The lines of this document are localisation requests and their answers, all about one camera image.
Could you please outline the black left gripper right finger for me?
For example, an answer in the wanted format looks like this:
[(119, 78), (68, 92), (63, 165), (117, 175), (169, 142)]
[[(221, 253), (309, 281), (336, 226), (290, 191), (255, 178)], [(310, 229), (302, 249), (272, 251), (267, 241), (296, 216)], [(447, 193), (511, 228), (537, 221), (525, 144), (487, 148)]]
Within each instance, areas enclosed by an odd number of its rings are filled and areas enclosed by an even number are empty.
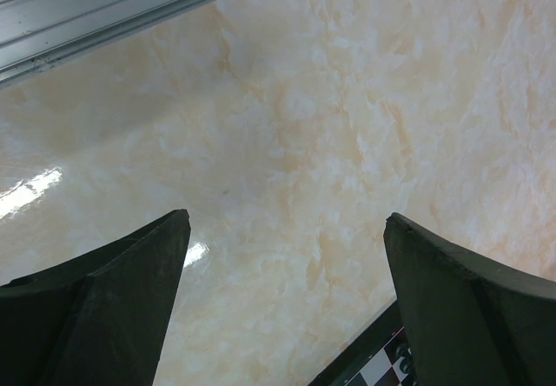
[(399, 213), (384, 244), (421, 385), (553, 385), (555, 283)]

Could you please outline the black and grey chessboard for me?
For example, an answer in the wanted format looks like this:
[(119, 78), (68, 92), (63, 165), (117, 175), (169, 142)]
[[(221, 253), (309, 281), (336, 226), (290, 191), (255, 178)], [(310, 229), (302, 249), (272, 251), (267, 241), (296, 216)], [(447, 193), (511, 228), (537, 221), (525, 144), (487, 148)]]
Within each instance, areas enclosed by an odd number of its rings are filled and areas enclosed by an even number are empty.
[(418, 383), (397, 302), (389, 304), (310, 382), (312, 386), (413, 386)]

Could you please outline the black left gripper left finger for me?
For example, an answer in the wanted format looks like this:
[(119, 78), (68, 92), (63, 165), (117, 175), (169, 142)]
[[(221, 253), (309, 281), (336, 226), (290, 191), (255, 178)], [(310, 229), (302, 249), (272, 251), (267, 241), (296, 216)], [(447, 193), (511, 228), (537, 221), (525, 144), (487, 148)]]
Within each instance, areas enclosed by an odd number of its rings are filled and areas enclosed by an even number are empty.
[(4, 385), (154, 382), (190, 238), (173, 210), (1, 288)]

